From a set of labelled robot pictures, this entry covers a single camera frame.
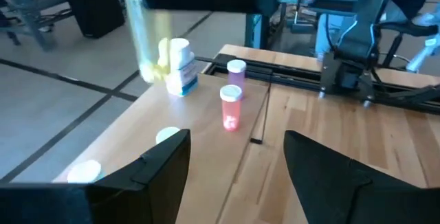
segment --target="white cap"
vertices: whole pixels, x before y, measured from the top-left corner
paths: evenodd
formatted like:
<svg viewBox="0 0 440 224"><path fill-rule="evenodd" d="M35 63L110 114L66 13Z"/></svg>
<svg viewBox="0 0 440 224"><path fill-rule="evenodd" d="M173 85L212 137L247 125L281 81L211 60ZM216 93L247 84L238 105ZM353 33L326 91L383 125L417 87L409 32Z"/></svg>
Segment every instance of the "white cap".
<svg viewBox="0 0 440 224"><path fill-rule="evenodd" d="M246 62L243 60L230 60L228 62L228 71L231 73L241 73L246 70Z"/></svg>
<svg viewBox="0 0 440 224"><path fill-rule="evenodd" d="M236 85L226 85L220 89L220 98L226 102L236 102L242 95L243 91Z"/></svg>
<svg viewBox="0 0 440 224"><path fill-rule="evenodd" d="M180 131L180 128L177 128L177 127L163 128L161 131L157 132L156 144L159 144L159 143L165 141L166 139L173 136L174 134L176 134L179 131Z"/></svg>
<svg viewBox="0 0 440 224"><path fill-rule="evenodd" d="M190 41L184 38L173 38L171 40L163 38L159 42L159 60L165 58L168 52L171 70L180 70L194 59Z"/></svg>
<svg viewBox="0 0 440 224"><path fill-rule="evenodd" d="M101 175L101 164L94 160L89 160L75 165L67 175L69 183L93 183Z"/></svg>

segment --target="gray floor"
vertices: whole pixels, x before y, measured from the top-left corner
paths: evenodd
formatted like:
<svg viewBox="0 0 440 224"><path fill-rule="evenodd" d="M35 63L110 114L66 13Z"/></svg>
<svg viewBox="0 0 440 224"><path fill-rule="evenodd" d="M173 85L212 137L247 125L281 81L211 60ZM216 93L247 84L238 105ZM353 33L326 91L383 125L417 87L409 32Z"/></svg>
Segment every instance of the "gray floor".
<svg viewBox="0 0 440 224"><path fill-rule="evenodd" d="M174 12L174 36L185 33L206 14ZM196 55L212 58L226 43L243 45L244 28L243 14L214 13L187 39ZM54 32L48 36L56 40L58 46L51 52L43 52L30 37L20 36L23 45L16 47L5 34L0 33L0 58L110 89L138 68L126 25L103 38L91 40L82 36L72 18L57 23ZM309 39L309 36L284 32L276 49L307 54ZM392 39L392 33L385 33L382 47L387 48ZM423 38L405 38L399 54L413 56L423 41ZM437 60L431 58L422 72L440 75ZM148 85L137 77L122 92L140 96L147 89ZM0 93L0 182L104 96L103 93L5 65L0 65ZM13 181L51 181L130 104L127 100L112 97L36 161L22 168Z"/></svg>

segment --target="yellow bottle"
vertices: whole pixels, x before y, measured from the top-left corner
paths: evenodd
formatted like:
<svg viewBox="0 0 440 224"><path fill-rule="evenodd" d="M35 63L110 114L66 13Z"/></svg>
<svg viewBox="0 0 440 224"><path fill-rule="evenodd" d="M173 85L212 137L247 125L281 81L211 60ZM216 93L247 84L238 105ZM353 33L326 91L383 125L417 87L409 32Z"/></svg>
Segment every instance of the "yellow bottle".
<svg viewBox="0 0 440 224"><path fill-rule="evenodd" d="M164 80L170 73L171 14L146 9L142 0L125 0L140 75L146 82ZM159 57L159 43L166 49Z"/></svg>

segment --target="desk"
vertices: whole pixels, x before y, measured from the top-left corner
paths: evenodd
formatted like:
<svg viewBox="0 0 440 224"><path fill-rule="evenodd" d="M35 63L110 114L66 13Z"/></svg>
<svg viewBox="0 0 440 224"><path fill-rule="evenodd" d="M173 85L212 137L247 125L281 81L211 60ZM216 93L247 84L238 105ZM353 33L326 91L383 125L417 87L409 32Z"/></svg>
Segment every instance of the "desk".
<svg viewBox="0 0 440 224"><path fill-rule="evenodd" d="M319 69L314 59L302 56L231 45L226 45L221 53ZM440 81L432 76L389 70L380 70L379 74L386 82L410 86ZM264 101L267 104L267 83L248 80L245 92L251 101L243 105L245 124L233 135L231 143L213 135L221 128L215 119L205 124L206 116L220 115L219 109L210 108L209 103L220 105L218 89L226 80L222 76L200 77L202 84L197 91L177 102L158 98L166 93L164 86L153 85L72 165L97 159L110 173L150 148L160 127L191 128L190 172L178 224L306 223L285 164L282 145L287 129L416 186L440 186L438 116L377 104L364 109L359 102L334 96L319 100L315 92L272 85L264 126L266 112L260 108ZM159 115L162 109L170 110ZM263 127L264 143L248 143L249 136L261 138ZM64 181L69 168L56 181Z"/></svg>
<svg viewBox="0 0 440 224"><path fill-rule="evenodd" d="M319 70L313 58L226 45L220 53ZM384 82L411 87L440 78L381 69ZM440 186L440 116L272 85L264 144L250 144L237 172L220 223L307 223L290 181L283 135L298 131L362 163L419 187ZM261 112L252 136L261 138Z"/></svg>

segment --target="white bottle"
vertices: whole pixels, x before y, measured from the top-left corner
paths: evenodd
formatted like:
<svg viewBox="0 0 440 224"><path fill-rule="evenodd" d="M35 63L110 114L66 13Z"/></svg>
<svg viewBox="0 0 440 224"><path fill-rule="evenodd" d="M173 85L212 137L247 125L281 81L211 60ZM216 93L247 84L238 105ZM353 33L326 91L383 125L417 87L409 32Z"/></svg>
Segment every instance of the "white bottle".
<svg viewBox="0 0 440 224"><path fill-rule="evenodd" d="M159 43L159 54L166 51L164 41ZM166 77L166 88L176 96L186 96L197 87L197 67L190 42L184 38L173 38L170 42L170 74Z"/></svg>

